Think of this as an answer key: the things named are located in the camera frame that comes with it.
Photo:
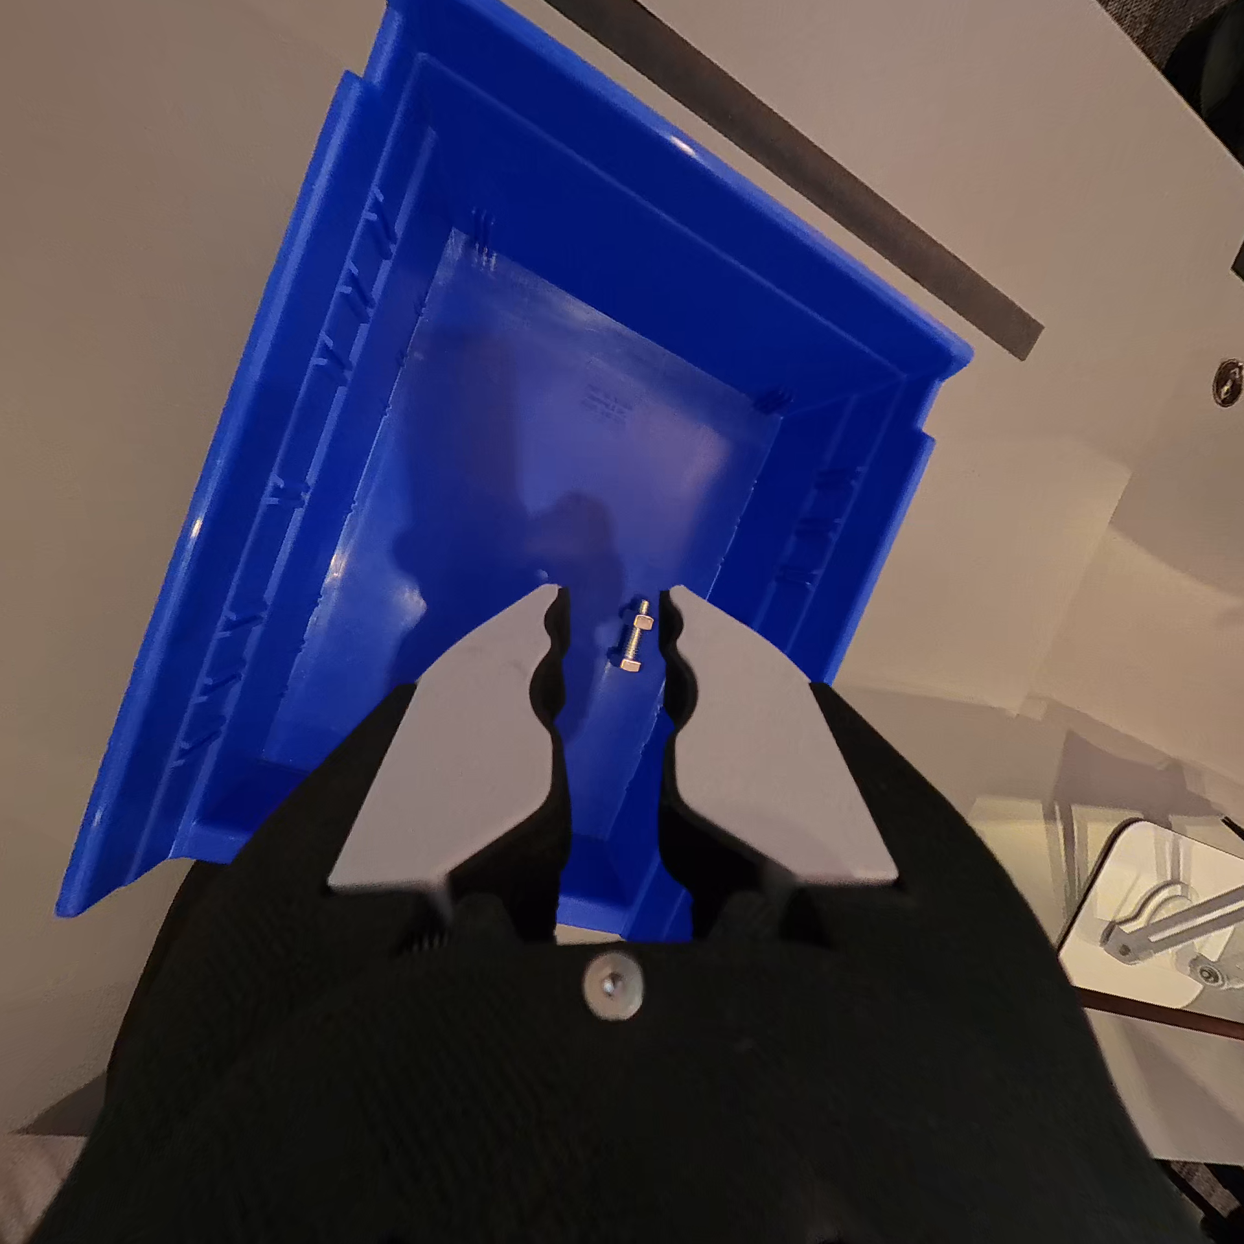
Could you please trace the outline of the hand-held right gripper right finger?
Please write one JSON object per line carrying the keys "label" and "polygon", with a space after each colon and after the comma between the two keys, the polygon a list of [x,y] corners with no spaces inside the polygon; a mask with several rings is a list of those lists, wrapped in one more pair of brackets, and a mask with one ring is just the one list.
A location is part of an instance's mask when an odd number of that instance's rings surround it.
{"label": "hand-held right gripper right finger", "polygon": [[682,584],[661,592],[657,634],[671,810],[796,885],[896,881],[811,678]]}

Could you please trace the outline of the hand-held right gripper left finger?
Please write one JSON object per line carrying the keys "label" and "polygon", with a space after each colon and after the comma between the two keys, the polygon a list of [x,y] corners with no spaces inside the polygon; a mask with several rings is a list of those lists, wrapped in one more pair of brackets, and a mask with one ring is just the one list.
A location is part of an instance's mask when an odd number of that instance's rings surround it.
{"label": "hand-held right gripper left finger", "polygon": [[532,700],[568,605],[536,586],[447,648],[412,698],[327,875],[333,893],[447,893],[451,873],[553,792],[553,727]]}

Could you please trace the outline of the blue plastic bin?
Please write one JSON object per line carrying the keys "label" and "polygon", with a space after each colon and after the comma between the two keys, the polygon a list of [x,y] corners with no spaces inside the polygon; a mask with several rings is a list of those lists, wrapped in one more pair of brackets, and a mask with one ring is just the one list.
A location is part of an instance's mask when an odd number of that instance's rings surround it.
{"label": "blue plastic bin", "polygon": [[551,580],[559,921],[688,933],[657,860],[684,584],[831,680],[970,347],[501,1],[343,73],[55,900],[229,862],[397,684]]}

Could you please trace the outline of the white board stand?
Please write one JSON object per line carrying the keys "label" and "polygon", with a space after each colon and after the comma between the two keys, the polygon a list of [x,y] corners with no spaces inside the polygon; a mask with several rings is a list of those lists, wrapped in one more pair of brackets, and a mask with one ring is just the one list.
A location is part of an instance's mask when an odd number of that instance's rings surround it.
{"label": "white board stand", "polygon": [[1105,837],[1058,941],[1097,1001],[1242,1028],[1242,827],[1134,817]]}

